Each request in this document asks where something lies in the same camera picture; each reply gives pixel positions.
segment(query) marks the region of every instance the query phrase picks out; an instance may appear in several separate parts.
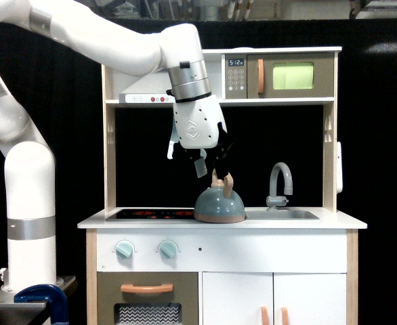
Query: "stovetop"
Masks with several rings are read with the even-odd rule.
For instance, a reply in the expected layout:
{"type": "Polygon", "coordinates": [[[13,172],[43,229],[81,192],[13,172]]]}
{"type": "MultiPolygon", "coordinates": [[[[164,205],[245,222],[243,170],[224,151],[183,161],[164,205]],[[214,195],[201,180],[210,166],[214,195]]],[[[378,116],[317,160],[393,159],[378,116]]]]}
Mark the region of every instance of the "stovetop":
{"type": "Polygon", "coordinates": [[[169,221],[194,219],[194,209],[122,209],[105,221],[169,221]]]}

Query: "microwave handle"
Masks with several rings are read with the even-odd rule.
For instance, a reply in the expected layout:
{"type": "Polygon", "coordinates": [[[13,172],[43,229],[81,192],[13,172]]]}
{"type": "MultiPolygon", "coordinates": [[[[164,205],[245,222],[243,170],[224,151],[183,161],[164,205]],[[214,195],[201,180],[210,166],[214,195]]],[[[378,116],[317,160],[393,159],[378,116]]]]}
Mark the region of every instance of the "microwave handle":
{"type": "Polygon", "coordinates": [[[133,284],[122,284],[122,293],[168,293],[173,291],[172,284],[162,284],[160,286],[134,286],[133,284]]]}
{"type": "Polygon", "coordinates": [[[257,93],[263,93],[264,92],[264,83],[265,83],[265,67],[264,67],[264,59],[259,59],[258,60],[258,68],[259,68],[259,90],[257,93]]]}

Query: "play kitchen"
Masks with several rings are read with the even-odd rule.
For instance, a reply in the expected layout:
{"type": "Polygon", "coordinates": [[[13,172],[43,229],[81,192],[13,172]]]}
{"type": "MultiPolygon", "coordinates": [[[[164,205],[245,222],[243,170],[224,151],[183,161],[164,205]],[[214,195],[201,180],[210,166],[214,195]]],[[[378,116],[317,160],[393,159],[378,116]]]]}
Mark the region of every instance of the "play kitchen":
{"type": "Polygon", "coordinates": [[[320,207],[287,204],[297,195],[287,161],[259,179],[270,189],[260,207],[245,207],[236,180],[215,172],[195,207],[117,206],[114,112],[171,105],[169,84],[164,71],[133,84],[103,67],[105,209],[78,225],[87,231],[89,325],[358,323],[358,229],[367,225],[337,211],[339,51],[204,51],[222,107],[322,106],[320,207]]]}

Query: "blue kettle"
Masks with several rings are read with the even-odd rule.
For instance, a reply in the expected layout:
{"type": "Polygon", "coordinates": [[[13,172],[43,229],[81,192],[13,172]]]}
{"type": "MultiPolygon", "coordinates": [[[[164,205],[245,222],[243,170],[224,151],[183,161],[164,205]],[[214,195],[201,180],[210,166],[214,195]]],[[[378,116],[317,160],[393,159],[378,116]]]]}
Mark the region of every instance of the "blue kettle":
{"type": "Polygon", "coordinates": [[[194,218],[210,223],[234,223],[245,220],[245,207],[241,197],[233,189],[233,178],[229,173],[218,179],[212,172],[211,187],[197,198],[194,218]]]}

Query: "logo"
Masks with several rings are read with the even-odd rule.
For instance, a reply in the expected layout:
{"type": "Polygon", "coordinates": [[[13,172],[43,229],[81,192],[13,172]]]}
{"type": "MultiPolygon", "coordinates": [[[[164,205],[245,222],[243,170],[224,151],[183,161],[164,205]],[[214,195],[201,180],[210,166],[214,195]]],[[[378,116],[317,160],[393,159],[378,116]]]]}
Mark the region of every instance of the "logo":
{"type": "Polygon", "coordinates": [[[197,123],[194,123],[191,120],[187,120],[185,122],[185,130],[186,130],[186,135],[191,139],[196,139],[200,135],[199,128],[197,127],[197,123]]]}

